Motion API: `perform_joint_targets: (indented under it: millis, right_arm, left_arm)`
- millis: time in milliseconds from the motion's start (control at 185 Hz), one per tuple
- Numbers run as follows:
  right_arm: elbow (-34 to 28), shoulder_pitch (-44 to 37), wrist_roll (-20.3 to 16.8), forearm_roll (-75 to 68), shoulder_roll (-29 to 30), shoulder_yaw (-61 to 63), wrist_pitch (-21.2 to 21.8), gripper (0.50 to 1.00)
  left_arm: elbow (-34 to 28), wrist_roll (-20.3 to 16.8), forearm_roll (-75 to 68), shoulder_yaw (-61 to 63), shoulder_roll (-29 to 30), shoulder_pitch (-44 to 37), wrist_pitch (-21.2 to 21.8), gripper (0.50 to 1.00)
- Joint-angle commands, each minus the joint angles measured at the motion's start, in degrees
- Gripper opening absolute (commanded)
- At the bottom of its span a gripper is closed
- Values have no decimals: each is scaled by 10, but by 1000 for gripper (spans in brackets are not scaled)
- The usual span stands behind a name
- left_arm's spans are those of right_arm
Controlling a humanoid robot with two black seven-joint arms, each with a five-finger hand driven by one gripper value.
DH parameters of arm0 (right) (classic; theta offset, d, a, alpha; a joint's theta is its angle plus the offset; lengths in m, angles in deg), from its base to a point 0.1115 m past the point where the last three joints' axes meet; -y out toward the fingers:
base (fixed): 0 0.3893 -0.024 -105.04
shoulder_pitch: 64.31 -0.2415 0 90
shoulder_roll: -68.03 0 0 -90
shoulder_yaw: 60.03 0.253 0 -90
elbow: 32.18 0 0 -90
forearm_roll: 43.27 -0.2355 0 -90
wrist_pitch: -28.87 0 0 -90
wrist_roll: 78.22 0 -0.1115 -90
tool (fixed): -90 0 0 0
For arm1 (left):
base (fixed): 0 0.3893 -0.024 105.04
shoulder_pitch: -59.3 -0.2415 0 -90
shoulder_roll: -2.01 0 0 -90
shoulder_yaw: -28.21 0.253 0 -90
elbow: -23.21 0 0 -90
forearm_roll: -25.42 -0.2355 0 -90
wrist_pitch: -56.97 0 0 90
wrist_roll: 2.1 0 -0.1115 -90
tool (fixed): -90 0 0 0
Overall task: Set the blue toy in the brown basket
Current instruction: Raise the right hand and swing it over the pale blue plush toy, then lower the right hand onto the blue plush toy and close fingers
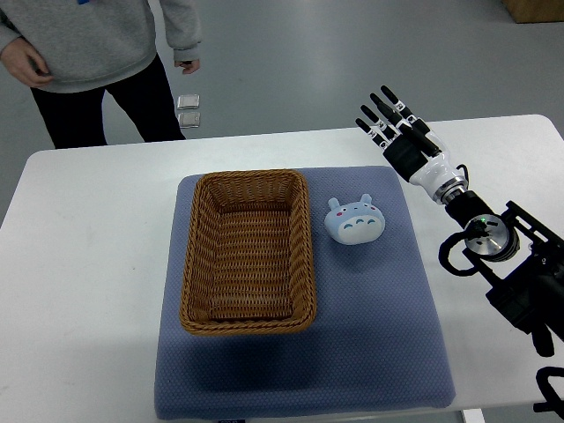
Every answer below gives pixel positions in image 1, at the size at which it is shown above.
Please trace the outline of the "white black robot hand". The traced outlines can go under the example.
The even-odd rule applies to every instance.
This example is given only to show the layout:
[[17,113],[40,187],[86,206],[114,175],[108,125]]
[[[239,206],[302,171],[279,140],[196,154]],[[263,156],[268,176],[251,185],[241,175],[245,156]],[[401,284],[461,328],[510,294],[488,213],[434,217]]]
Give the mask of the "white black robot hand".
[[[437,204],[448,204],[454,197],[468,190],[467,177],[449,161],[449,152],[442,149],[442,141],[420,118],[386,86],[381,86],[384,96],[394,108],[384,103],[375,93],[374,102],[392,129],[368,106],[360,110],[375,126],[357,117],[355,123],[383,150],[383,157],[407,182],[420,186]],[[401,128],[402,118],[412,128]]]

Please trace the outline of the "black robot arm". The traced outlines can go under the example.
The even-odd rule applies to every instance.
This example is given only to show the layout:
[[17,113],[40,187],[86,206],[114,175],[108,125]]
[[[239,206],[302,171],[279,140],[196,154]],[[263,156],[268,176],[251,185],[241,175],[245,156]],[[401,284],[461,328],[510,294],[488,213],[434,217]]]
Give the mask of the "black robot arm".
[[543,116],[425,122],[388,87],[357,124],[397,172],[464,404],[563,413],[563,142]]

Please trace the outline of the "person's left hand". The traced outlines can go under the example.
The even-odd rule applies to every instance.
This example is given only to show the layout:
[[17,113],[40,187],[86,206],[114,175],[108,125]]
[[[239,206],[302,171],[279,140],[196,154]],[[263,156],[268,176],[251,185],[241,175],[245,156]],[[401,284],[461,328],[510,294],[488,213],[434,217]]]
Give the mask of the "person's left hand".
[[199,59],[190,61],[175,61],[174,67],[182,70],[182,75],[190,75],[198,71],[201,67]]

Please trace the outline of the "person's right hand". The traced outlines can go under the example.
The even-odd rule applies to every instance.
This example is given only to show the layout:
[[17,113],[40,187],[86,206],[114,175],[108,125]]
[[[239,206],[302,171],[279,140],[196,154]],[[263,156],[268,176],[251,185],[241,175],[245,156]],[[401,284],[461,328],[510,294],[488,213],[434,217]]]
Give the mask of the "person's right hand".
[[1,63],[15,79],[28,87],[43,87],[54,79],[43,57],[22,38],[17,38],[4,47]]

